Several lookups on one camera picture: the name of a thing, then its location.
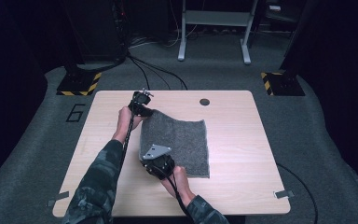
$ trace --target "camouflage sleeve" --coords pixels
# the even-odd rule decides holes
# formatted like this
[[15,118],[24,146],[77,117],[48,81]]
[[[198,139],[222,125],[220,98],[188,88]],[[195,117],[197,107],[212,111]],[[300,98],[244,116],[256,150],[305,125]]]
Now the camouflage sleeve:
[[191,201],[186,209],[196,224],[228,224],[228,220],[199,195]]
[[111,223],[123,145],[109,141],[77,187],[62,224]]

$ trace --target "table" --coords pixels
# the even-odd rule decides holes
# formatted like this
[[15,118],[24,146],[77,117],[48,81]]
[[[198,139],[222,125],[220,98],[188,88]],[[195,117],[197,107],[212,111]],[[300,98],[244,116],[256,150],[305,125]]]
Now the table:
[[255,16],[255,8],[258,0],[253,0],[250,12],[219,12],[219,11],[197,11],[186,10],[186,0],[182,4],[182,38],[179,47],[178,60],[183,61],[186,53],[186,25],[202,24],[202,25],[225,25],[225,26],[243,26],[246,31],[243,39],[241,39],[242,57],[245,64],[251,63],[249,50],[247,47],[249,34],[251,32],[253,19]]
[[[189,178],[191,189],[224,215],[285,214],[287,198],[269,141],[249,91],[151,91],[148,107],[175,119],[205,120],[210,178]],[[79,137],[60,192],[69,197],[53,208],[63,217],[90,164],[111,139],[118,110],[130,102],[133,91],[98,91]],[[200,99],[209,105],[201,105]],[[141,127],[131,133],[123,170],[118,179],[115,217],[184,216],[178,202],[138,159]]]

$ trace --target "person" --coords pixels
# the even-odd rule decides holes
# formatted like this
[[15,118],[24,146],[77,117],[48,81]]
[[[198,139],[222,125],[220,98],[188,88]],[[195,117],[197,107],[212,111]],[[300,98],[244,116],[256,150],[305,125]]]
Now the person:
[[[144,119],[146,118],[135,116],[132,129]],[[124,106],[118,113],[117,129],[112,139],[99,152],[80,181],[62,219],[62,224],[113,223],[111,212],[116,198],[123,145],[130,122],[131,111]],[[173,174],[169,177],[172,181],[173,176],[182,202],[194,223],[228,223],[220,212],[191,191],[185,167],[175,166]],[[176,198],[167,178],[161,180],[161,184]]]

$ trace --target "gray floor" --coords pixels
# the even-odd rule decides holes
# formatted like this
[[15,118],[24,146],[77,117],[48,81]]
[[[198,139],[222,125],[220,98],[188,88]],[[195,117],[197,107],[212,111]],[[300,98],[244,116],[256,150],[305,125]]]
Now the gray floor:
[[[310,189],[319,223],[358,223],[358,179],[340,158],[326,132],[323,111],[310,86],[298,78],[306,93],[304,97],[268,96],[264,88],[260,73],[279,71],[288,40],[276,35],[257,35],[250,49],[252,64],[244,65],[240,38],[216,35],[188,40],[186,60],[181,63],[177,61],[178,43],[170,48],[142,45],[130,52],[174,72],[190,90],[251,91],[276,162],[289,168]],[[168,89],[157,75],[145,71],[151,91]],[[182,89],[176,78],[159,74],[172,90]],[[45,100],[0,169],[0,223],[60,223],[46,203],[59,193],[94,96],[57,96],[56,88],[64,75],[63,68],[46,74]],[[142,72],[127,60],[103,72],[96,91],[143,87],[146,83]],[[84,104],[76,108],[83,111],[80,121],[65,122],[75,104]],[[283,168],[279,171],[285,188],[296,195],[290,199],[291,211],[279,216],[248,216],[246,223],[313,223],[315,210],[309,194],[292,174]],[[245,217],[229,219],[231,223],[245,221]],[[119,218],[117,223],[186,223],[186,220]]]

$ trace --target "gray felt cloth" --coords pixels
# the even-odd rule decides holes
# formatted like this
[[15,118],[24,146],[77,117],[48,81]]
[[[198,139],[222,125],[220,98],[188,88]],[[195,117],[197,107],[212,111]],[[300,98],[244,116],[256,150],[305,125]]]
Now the gray felt cloth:
[[176,165],[184,166],[187,175],[209,177],[208,146],[205,121],[173,119],[158,110],[144,120],[139,158],[152,145],[170,147]]

